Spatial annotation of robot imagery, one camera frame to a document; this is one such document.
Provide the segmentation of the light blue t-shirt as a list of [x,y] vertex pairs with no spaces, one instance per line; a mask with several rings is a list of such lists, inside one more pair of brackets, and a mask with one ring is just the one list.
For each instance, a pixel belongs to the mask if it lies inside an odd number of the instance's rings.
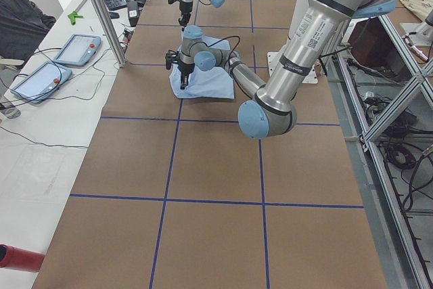
[[182,34],[179,46],[179,63],[194,64],[194,70],[189,74],[189,84],[185,89],[181,86],[181,71],[179,65],[170,69],[170,86],[173,94],[179,99],[213,97],[218,99],[233,99],[234,88],[231,77],[223,68],[227,56],[231,53],[227,40],[207,37],[202,34]]

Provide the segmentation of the black power adapter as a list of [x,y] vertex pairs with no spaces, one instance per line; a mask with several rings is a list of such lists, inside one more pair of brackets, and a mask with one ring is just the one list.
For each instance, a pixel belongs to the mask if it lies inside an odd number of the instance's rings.
[[128,1],[127,13],[128,13],[129,25],[131,27],[136,27],[140,16],[138,2],[134,0]]

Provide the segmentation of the far blue teach pendant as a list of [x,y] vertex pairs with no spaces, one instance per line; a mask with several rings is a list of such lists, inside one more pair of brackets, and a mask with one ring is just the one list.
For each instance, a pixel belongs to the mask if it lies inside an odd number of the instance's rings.
[[100,45],[99,36],[73,34],[53,61],[63,66],[83,67],[95,55]]

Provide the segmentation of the blue teach pendant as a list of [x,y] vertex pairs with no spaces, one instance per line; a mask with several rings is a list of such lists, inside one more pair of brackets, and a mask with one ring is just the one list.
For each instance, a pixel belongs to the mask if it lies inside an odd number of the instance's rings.
[[63,66],[83,67],[95,55],[100,45],[99,36],[73,34],[53,61]]
[[70,68],[55,62],[45,62],[12,88],[11,93],[24,101],[37,104],[50,97],[71,76]]

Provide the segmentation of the green plastic clamp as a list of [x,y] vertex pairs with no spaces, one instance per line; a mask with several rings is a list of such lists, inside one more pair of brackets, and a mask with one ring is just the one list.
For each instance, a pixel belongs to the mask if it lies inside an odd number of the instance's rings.
[[68,19],[72,26],[74,26],[76,24],[76,21],[81,18],[84,18],[84,16],[80,15],[76,11],[73,11],[70,14],[68,14]]

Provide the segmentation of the near blue teach pendant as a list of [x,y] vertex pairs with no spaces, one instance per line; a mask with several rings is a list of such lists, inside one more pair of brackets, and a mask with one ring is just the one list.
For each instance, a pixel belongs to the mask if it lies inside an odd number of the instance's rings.
[[24,101],[37,104],[50,97],[71,76],[70,68],[55,62],[45,62],[12,88],[11,93]]

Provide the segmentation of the black bag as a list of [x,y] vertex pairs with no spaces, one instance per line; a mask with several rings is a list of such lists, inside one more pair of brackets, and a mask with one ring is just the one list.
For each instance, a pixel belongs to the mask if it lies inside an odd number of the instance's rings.
[[30,0],[1,0],[1,57],[27,61],[55,23]]

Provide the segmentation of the red cylinder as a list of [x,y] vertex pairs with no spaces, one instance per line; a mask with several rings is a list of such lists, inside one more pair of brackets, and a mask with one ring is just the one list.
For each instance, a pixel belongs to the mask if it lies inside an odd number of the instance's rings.
[[1,245],[1,268],[39,272],[45,255],[6,244]]

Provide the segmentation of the aluminium frame post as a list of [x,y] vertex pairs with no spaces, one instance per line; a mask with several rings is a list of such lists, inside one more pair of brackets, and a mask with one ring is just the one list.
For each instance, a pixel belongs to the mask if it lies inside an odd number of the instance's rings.
[[104,30],[114,57],[116,58],[119,67],[123,68],[127,61],[122,47],[120,46],[111,18],[109,17],[108,10],[106,9],[106,4],[104,0],[91,0],[91,3]]

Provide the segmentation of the aluminium truss frame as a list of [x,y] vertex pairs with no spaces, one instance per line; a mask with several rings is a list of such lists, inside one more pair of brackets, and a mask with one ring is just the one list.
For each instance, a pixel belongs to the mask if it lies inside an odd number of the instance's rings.
[[404,40],[417,24],[403,8],[344,23],[325,61],[390,288],[432,287],[432,63]]

